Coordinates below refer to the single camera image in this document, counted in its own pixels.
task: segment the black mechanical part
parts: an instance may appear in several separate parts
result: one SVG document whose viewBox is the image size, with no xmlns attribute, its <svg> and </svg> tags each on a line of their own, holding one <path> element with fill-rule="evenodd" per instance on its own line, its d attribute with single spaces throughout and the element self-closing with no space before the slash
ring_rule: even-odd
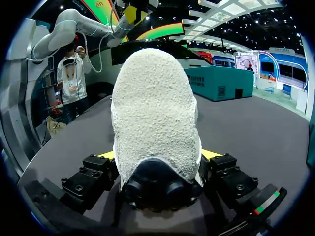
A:
<svg viewBox="0 0 315 236">
<path fill-rule="evenodd" d="M 165 162 L 150 158 L 138 165 L 122 193 L 124 200 L 135 208 L 176 211 L 192 205 L 202 187 L 195 180 L 192 183 L 183 180 Z"/>
<path fill-rule="evenodd" d="M 220 228 L 223 228 L 217 235 L 243 236 L 262 232 L 262 229 L 272 230 L 266 220 L 282 202 L 287 191 L 283 188 L 277 191 L 271 184 L 263 190 L 258 189 L 258 179 L 242 172 L 236 166 L 236 159 L 229 154 L 212 158 L 208 164 L 203 160 L 206 159 L 202 157 L 199 169 L 204 181 L 203 189 L 195 181 L 187 183 L 182 180 L 158 159 L 144 161 L 122 191 L 116 194 L 112 226 L 118 225 L 124 202 L 134 209 L 176 211 L 192 205 L 203 190 L 220 219 Z M 62 179 L 63 189 L 45 179 L 42 184 L 38 181 L 28 184 L 25 191 L 30 201 L 59 230 L 66 232 L 80 227 L 97 229 L 95 222 L 82 214 L 93 207 L 103 191 L 112 188 L 117 176 L 115 160 L 91 155 L 83 161 L 78 173 L 69 179 Z M 236 211 L 237 217 L 233 222 L 227 221 L 219 196 Z M 263 211 L 260 210 L 258 214 L 255 210 L 259 207 L 262 209 L 262 205 Z"/>
<path fill-rule="evenodd" d="M 62 188 L 71 198 L 61 201 L 79 213 L 93 208 L 104 191 L 109 191 L 113 184 L 115 174 L 113 166 L 107 158 L 90 155 L 83 160 L 83 167 L 69 179 L 62 179 Z"/>
<path fill-rule="evenodd" d="M 50 192 L 44 185 L 49 186 L 54 192 Z M 37 180 L 33 181 L 24 187 L 28 197 L 43 215 L 41 217 L 41 223 L 44 223 L 44 227 L 49 229 L 50 233 L 53 232 L 53 235 L 72 235 L 71 232 L 77 230 L 80 235 L 97 236 L 100 235 L 100 232 L 106 232 L 108 235 L 123 235 L 123 232 L 118 228 L 106 227 L 66 207 L 60 199 L 55 196 L 56 189 L 52 185 L 53 183 L 46 179 L 42 183 L 39 183 Z"/>
</svg>

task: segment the gray table surface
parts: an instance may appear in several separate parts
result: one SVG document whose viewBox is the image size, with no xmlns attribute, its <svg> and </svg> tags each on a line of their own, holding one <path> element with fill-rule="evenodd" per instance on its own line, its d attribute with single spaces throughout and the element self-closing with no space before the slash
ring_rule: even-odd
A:
<svg viewBox="0 0 315 236">
<path fill-rule="evenodd" d="M 293 205 L 309 177 L 306 166 L 309 122 L 299 115 L 258 97 L 211 102 L 196 95 L 197 128 L 202 147 L 217 153 L 230 153 L 248 175 L 258 177 L 259 187 L 272 183 L 288 190 L 288 195 L 271 215 L 276 224 Z M 90 154 L 112 150 L 111 100 L 101 100 L 52 138 L 31 161 L 19 186 L 48 178 L 61 187 L 62 177 L 71 177 Z M 104 192 L 85 216 L 110 224 L 114 212 L 115 185 Z M 228 218 L 234 212 L 224 206 Z M 213 208 L 204 196 L 189 208 L 174 214 L 155 214 L 123 207 L 119 228 L 126 233 L 176 232 L 205 235 L 211 225 Z"/>
</svg>

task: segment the yellow plate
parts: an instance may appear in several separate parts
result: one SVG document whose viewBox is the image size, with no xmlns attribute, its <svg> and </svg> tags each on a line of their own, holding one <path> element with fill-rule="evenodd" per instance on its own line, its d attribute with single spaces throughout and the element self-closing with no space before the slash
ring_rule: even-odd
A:
<svg viewBox="0 0 315 236">
<path fill-rule="evenodd" d="M 205 156 L 205 158 L 210 161 L 210 158 L 213 158 L 215 156 L 223 156 L 221 154 L 217 154 L 217 153 L 214 153 L 214 152 L 211 152 L 211 151 L 207 151 L 207 150 L 202 150 L 202 154 Z M 114 159 L 114 152 L 111 151 L 111 152 L 108 152 L 108 153 L 104 153 L 102 155 L 98 155 L 98 157 L 105 157 L 105 158 L 108 158 L 109 160 L 113 160 Z"/>
</svg>

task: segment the white robotic arm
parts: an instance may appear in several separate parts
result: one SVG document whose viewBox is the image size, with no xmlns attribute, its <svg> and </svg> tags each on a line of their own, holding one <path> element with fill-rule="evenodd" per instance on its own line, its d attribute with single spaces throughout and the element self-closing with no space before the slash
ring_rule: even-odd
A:
<svg viewBox="0 0 315 236">
<path fill-rule="evenodd" d="M 131 6 L 133 9 L 136 8 L 137 11 L 145 11 L 148 14 L 151 14 L 158 7 L 158 0 L 118 0 L 115 2 L 118 6 Z M 104 25 L 87 18 L 75 9 L 65 10 L 58 16 L 53 32 L 43 37 L 33 47 L 31 59 L 44 59 L 55 50 L 68 45 L 73 42 L 76 32 L 93 37 L 105 37 L 104 40 L 108 47 L 116 47 L 134 28 L 136 21 L 139 20 L 141 21 L 142 19 L 137 18 L 130 22 L 130 19 L 127 19 L 127 16 L 124 14 L 117 26 L 113 27 L 112 32 L 110 25 Z"/>
</svg>

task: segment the white foam object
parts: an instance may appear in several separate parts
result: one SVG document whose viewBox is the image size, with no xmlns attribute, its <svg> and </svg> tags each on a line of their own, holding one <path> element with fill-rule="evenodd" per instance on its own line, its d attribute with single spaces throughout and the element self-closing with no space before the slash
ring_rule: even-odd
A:
<svg viewBox="0 0 315 236">
<path fill-rule="evenodd" d="M 132 54 L 117 77 L 111 111 L 114 156 L 123 182 L 153 157 L 192 182 L 201 160 L 197 101 L 173 56 L 157 49 Z"/>
</svg>

